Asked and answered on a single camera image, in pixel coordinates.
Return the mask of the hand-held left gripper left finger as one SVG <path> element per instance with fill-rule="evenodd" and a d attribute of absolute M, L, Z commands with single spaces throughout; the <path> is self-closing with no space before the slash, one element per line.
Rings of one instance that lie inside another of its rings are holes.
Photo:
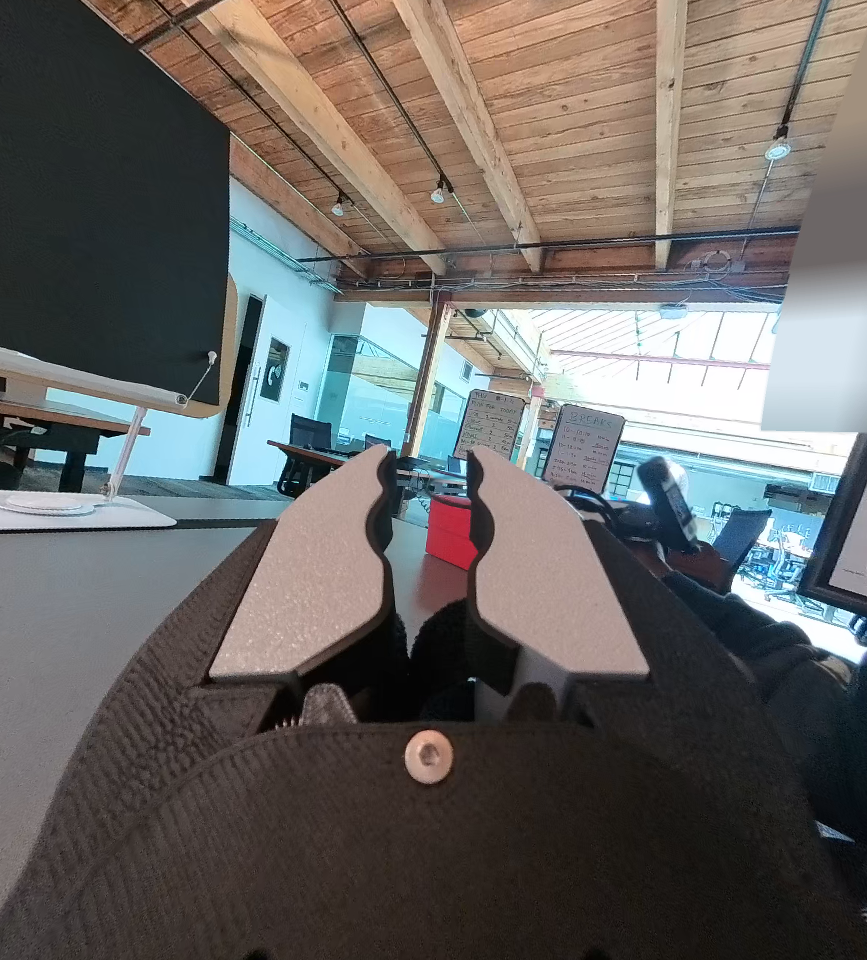
<path fill-rule="evenodd" d="M 395 456 L 357 454 L 276 520 L 208 668 L 215 683 L 302 681 L 387 651 L 395 633 Z"/>

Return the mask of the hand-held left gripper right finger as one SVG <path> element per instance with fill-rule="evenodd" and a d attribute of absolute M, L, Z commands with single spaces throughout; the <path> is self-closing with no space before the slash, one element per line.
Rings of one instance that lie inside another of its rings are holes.
<path fill-rule="evenodd" d="M 520 691 L 562 714 L 582 682 L 643 683 L 651 670 L 582 516 L 486 446 L 467 454 L 471 541 L 465 653 L 475 718 L 500 721 Z"/>

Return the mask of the red plastic bin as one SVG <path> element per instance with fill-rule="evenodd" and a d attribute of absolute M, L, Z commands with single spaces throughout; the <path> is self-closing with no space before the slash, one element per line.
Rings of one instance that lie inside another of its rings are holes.
<path fill-rule="evenodd" d="M 470 570 L 477 557 L 471 539 L 471 510 L 472 502 L 465 495 L 432 495 L 427 513 L 426 554 L 460 570 Z"/>

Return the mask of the person's right forearm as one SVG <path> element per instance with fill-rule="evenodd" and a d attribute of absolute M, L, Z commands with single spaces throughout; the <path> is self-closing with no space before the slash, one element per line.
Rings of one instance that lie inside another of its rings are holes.
<path fill-rule="evenodd" d="M 661 581 L 702 621 L 751 679 L 785 748 L 807 762 L 832 742 L 854 664 L 814 645 L 734 593 L 716 594 L 680 572 Z"/>

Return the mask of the whiteboard on stand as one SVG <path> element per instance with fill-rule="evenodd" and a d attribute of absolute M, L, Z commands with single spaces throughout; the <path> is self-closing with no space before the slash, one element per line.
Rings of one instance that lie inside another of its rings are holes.
<path fill-rule="evenodd" d="M 549 486 L 604 493 L 626 419 L 578 404 L 559 411 L 540 475 Z"/>
<path fill-rule="evenodd" d="M 493 390 L 471 390 L 451 456 L 464 459 L 469 450 L 485 447 L 511 461 L 526 402 Z"/>

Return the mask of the long office desk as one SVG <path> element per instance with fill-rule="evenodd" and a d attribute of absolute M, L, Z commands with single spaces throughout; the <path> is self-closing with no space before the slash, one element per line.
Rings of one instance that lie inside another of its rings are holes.
<path fill-rule="evenodd" d="M 272 439 L 267 441 L 267 445 L 284 454 L 284 465 L 275 489 L 278 494 L 289 499 L 299 498 L 309 486 L 365 452 L 299 446 Z"/>

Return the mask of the dark door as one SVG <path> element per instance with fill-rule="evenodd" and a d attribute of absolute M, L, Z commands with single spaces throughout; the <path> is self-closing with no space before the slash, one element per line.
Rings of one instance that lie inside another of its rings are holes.
<path fill-rule="evenodd" d="M 242 330 L 242 342 L 248 346 L 247 370 L 244 377 L 244 387 L 237 423 L 235 459 L 232 461 L 232 471 L 234 471 L 234 465 L 237 459 L 241 461 L 245 459 L 249 446 L 248 434 L 260 378 L 258 344 L 260 342 L 260 333 L 262 331 L 266 305 L 267 297 L 265 295 L 248 295 L 244 316 L 244 328 Z"/>

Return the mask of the wooden desk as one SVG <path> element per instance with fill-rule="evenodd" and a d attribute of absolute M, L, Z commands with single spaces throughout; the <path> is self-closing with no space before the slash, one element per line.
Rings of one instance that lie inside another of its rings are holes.
<path fill-rule="evenodd" d="M 18 490 L 32 451 L 45 450 L 65 455 L 56 490 L 79 494 L 87 457 L 102 439 L 125 438 L 129 429 L 128 421 L 69 404 L 0 399 L 0 489 Z"/>

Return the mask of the black board wooden edge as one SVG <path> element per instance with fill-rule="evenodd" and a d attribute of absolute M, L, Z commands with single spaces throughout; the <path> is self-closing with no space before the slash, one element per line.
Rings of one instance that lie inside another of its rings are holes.
<path fill-rule="evenodd" d="M 0 349 L 228 402 L 230 134 L 83 2 L 0 2 Z"/>

